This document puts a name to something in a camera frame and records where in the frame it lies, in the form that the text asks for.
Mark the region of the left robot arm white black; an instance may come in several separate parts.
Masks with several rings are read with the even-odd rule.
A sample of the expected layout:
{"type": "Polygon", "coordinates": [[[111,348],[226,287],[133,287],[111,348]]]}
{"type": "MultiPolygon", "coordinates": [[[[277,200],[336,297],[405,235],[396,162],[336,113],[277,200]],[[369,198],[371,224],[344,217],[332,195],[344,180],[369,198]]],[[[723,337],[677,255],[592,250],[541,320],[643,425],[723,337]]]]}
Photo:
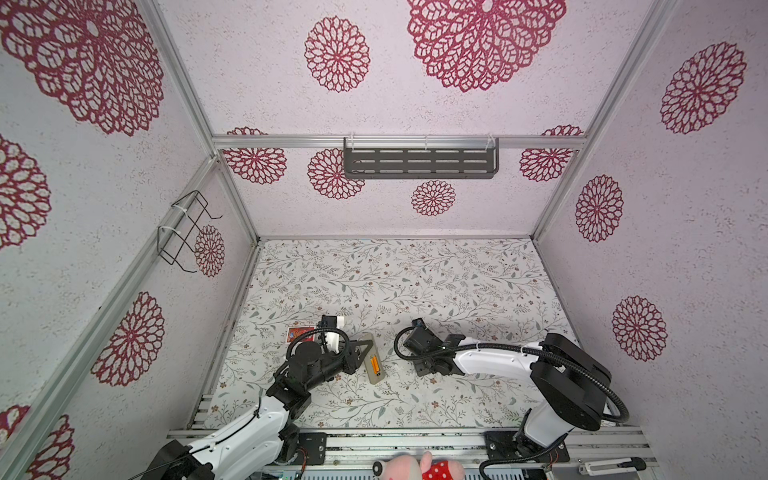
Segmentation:
{"type": "Polygon", "coordinates": [[[372,340],[352,340],[323,327],[299,335],[288,346],[274,382],[246,413],[187,445],[164,445],[137,479],[246,479],[275,462],[288,462],[298,449],[294,421],[311,403],[311,390],[365,364],[372,340]]]}

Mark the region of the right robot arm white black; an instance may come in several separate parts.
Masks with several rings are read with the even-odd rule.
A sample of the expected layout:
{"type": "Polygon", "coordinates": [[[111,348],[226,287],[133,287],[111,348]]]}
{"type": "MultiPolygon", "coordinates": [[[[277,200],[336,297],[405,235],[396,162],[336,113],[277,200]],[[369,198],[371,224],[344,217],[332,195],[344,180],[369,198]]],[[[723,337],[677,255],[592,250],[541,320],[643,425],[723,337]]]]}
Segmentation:
{"type": "Polygon", "coordinates": [[[519,457],[544,451],[570,432],[597,431],[607,420],[611,374],[566,337],[550,333],[520,346],[484,342],[461,334],[444,339],[419,324],[406,331],[398,356],[417,374],[486,375],[526,381],[542,396],[514,436],[519,457]]]}

